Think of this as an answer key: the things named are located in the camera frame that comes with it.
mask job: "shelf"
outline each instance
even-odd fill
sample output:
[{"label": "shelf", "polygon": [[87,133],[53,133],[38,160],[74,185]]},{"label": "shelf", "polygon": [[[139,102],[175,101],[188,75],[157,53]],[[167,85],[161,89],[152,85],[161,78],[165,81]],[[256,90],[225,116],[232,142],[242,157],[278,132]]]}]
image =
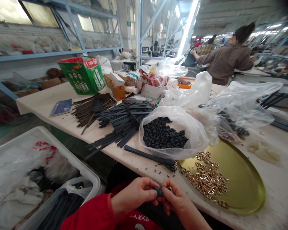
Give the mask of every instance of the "shelf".
[{"label": "shelf", "polygon": [[65,0],[37,0],[37,1],[23,0],[23,1],[32,2],[32,3],[39,2],[42,4],[51,5],[55,9],[58,9],[61,11],[66,11],[65,5],[67,3],[70,6],[70,9],[73,14],[81,14],[84,16],[90,16],[90,17],[95,17],[95,18],[100,18],[100,19],[117,19],[118,18],[116,15],[111,15],[111,14],[107,14],[104,12],[100,12],[100,11],[89,8],[88,6],[73,3],[70,0],[66,0],[66,1]]},{"label": "shelf", "polygon": [[98,52],[98,51],[107,51],[107,50],[116,50],[120,47],[111,47],[111,48],[101,48],[101,49],[89,49],[89,50],[72,50],[72,51],[64,51],[64,52],[50,52],[50,53],[37,53],[37,54],[23,54],[23,55],[11,55],[11,56],[0,56],[0,62],[4,61],[17,61],[17,60],[25,60],[25,59],[33,59],[33,58],[46,58],[46,57],[54,57],[60,55],[70,55],[70,54],[79,54],[85,51],[87,52]]}]

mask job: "finger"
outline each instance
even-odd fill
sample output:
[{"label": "finger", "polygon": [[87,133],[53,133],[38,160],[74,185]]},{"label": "finger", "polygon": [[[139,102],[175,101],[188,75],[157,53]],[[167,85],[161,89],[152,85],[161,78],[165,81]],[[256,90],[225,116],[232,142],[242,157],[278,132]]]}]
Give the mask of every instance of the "finger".
[{"label": "finger", "polygon": [[154,206],[158,206],[159,202],[157,200],[152,200],[151,201],[153,203]]},{"label": "finger", "polygon": [[160,185],[157,182],[153,181],[149,177],[143,177],[142,178],[142,188],[144,189],[146,186],[149,186],[151,188],[160,187]]},{"label": "finger", "polygon": [[162,187],[163,196],[171,203],[175,204],[177,201],[177,197],[167,188]]},{"label": "finger", "polygon": [[144,194],[144,202],[152,201],[157,198],[157,191],[156,190],[145,190],[143,191]]},{"label": "finger", "polygon": [[162,187],[172,187],[174,194],[180,191],[178,185],[171,178],[165,179],[162,183]]},{"label": "finger", "polygon": [[163,203],[163,208],[165,213],[169,216],[171,214],[171,209],[170,209],[170,203],[167,200]]}]

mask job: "workbench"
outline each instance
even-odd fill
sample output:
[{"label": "workbench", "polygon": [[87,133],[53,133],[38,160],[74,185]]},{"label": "workbench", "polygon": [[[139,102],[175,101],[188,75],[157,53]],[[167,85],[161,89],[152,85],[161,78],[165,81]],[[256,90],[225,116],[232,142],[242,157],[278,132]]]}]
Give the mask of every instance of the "workbench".
[{"label": "workbench", "polygon": [[[77,121],[70,113],[56,117],[49,117],[54,105],[60,100],[72,98],[74,101],[86,99],[90,96],[77,95],[69,82],[57,85],[40,92],[16,100],[21,114],[34,113],[41,120],[54,127],[77,137],[87,143],[93,143],[113,131],[111,125],[105,128],[98,128],[98,122],[94,122],[83,135],[83,128],[77,128]],[[196,207],[208,215],[216,218],[233,229],[288,229],[288,133],[273,126],[265,126],[255,131],[249,129],[250,136],[246,137],[243,145],[236,144],[253,163],[259,172],[267,192],[266,207],[258,214],[251,216],[237,215],[208,201],[199,193],[189,181],[180,173],[178,169],[175,177],[162,165],[156,162],[124,151],[115,143],[104,148],[103,153],[122,163],[141,176],[148,176],[159,184],[162,184],[167,175],[170,176],[189,196]],[[274,151],[281,154],[281,164],[273,165],[259,159],[253,153],[247,152],[246,148],[250,143],[256,141],[268,142]],[[141,150],[148,151],[139,144],[138,134],[134,135],[127,145]]]}]

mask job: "person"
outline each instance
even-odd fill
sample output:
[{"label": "person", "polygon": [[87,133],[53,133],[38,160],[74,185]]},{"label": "person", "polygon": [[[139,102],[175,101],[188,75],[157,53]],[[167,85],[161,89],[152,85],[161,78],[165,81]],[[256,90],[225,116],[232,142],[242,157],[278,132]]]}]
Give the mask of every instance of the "person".
[{"label": "person", "polygon": [[171,178],[163,181],[161,197],[157,197],[153,189],[160,188],[159,184],[148,177],[138,177],[132,182],[124,180],[112,189],[114,181],[132,177],[134,173],[122,170],[123,165],[114,167],[117,170],[110,172],[112,178],[109,179],[109,175],[106,188],[107,191],[109,187],[111,193],[83,204],[64,220],[61,230],[211,230],[187,194]]},{"label": "person", "polygon": [[197,43],[194,45],[194,48],[197,48],[197,47],[199,47],[199,46],[201,46],[201,45],[202,45],[202,40],[199,39],[199,40],[197,41]]},{"label": "person", "polygon": [[159,43],[157,41],[155,41],[154,45],[150,47],[150,50],[153,53],[153,57],[157,57],[159,56]]},{"label": "person", "polygon": [[247,26],[238,28],[226,46],[215,49],[211,53],[201,56],[192,49],[192,54],[197,64],[210,63],[207,71],[212,76],[212,83],[226,85],[229,78],[234,74],[234,70],[250,70],[254,63],[250,60],[251,50],[243,46],[255,28],[252,22]]}]

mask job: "gold tray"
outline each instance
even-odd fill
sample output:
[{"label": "gold tray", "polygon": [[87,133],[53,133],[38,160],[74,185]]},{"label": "gold tray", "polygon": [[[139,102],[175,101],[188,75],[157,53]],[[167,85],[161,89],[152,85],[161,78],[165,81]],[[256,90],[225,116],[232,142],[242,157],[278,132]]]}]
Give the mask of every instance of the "gold tray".
[{"label": "gold tray", "polygon": [[[233,144],[225,140],[208,146],[205,152],[211,153],[211,161],[219,165],[218,172],[226,179],[228,194],[218,195],[218,199],[228,203],[228,211],[252,215],[259,212],[266,203],[266,190],[262,179],[248,158]],[[196,157],[178,161],[178,165],[189,170],[199,161]]]}]

